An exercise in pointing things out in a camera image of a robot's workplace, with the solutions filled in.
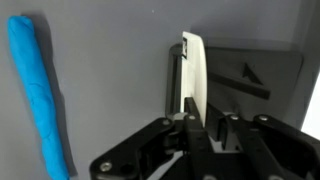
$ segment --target gray background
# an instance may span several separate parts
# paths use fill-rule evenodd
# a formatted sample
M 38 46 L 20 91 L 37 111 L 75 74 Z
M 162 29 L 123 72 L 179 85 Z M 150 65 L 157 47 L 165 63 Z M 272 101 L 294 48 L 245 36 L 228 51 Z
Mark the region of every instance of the gray background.
M 301 50 L 306 63 L 285 118 L 299 124 L 318 71 L 320 3 L 315 2 L 2 0 L 1 179 L 49 179 L 8 50 L 9 16 L 42 17 L 37 26 L 43 29 L 40 44 L 64 150 L 74 179 L 85 180 L 94 158 L 164 116 L 168 50 L 184 30 L 202 35 L 208 45 Z

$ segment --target white plastic piece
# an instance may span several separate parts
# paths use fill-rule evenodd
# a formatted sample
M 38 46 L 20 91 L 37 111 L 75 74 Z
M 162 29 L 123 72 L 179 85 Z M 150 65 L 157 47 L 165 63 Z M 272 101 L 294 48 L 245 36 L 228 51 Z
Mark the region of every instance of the white plastic piece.
M 314 86 L 301 131 L 320 140 L 320 76 Z
M 207 65 L 204 44 L 200 36 L 183 32 L 180 111 L 184 99 L 193 97 L 204 126 L 207 110 Z

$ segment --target metal bolt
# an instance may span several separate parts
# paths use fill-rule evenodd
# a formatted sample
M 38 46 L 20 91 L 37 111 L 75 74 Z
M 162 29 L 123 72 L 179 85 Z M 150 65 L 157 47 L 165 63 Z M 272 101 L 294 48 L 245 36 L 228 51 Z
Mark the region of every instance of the metal bolt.
M 162 122 L 163 125 L 168 126 L 170 124 L 170 120 L 169 119 L 165 119 Z
M 259 119 L 261 121 L 267 121 L 268 120 L 268 117 L 267 116 L 259 116 Z
M 239 116 L 237 116 L 237 115 L 231 115 L 230 118 L 232 120 L 239 120 Z
M 203 177 L 203 180 L 217 180 L 217 178 L 212 175 L 205 175 Z
M 111 169 L 112 169 L 111 162 L 104 162 L 100 165 L 100 170 L 102 172 L 107 172 L 107 171 L 110 171 Z
M 191 120 L 195 120 L 195 119 L 196 119 L 196 117 L 194 117 L 194 115 L 190 115 L 190 116 L 189 116 L 189 119 L 191 119 Z
M 269 176 L 269 180 L 283 180 L 283 178 L 277 175 L 271 175 Z

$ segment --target gray surface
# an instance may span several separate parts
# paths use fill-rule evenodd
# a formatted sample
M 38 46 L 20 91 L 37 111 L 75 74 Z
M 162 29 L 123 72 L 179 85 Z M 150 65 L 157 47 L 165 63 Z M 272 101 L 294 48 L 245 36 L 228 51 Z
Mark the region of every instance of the gray surface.
M 208 102 L 223 112 L 234 112 L 246 120 L 268 114 L 282 120 L 292 98 L 303 60 L 291 51 L 262 51 L 207 48 L 208 73 L 250 82 L 243 78 L 245 63 L 270 90 L 268 100 L 208 81 Z
M 303 119 L 308 109 L 312 90 L 319 74 L 320 66 L 320 2 L 314 7 L 313 15 L 301 51 L 304 54 L 305 63 L 301 69 L 301 75 L 292 98 L 291 105 L 284 119 L 288 124 L 301 128 Z
M 1 179 L 49 179 L 8 53 L 10 15 L 42 13 L 47 19 L 54 65 L 49 70 L 59 83 L 56 94 L 63 95 L 59 112 L 65 112 L 58 121 L 65 124 L 77 179 L 87 180 L 94 158 L 164 115 L 168 50 L 183 30 L 212 35 L 215 41 L 208 43 L 221 46 L 292 48 L 301 41 L 296 31 L 305 29 L 299 23 L 301 2 L 2 0 Z

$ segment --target blue play dough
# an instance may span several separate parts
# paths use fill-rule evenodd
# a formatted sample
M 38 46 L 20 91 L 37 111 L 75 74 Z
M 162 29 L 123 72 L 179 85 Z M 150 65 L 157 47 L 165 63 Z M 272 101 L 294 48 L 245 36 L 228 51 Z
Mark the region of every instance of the blue play dough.
M 46 169 L 53 180 L 69 179 L 56 124 L 56 110 L 32 21 L 24 16 L 8 20 L 10 50 L 24 85 L 42 140 Z

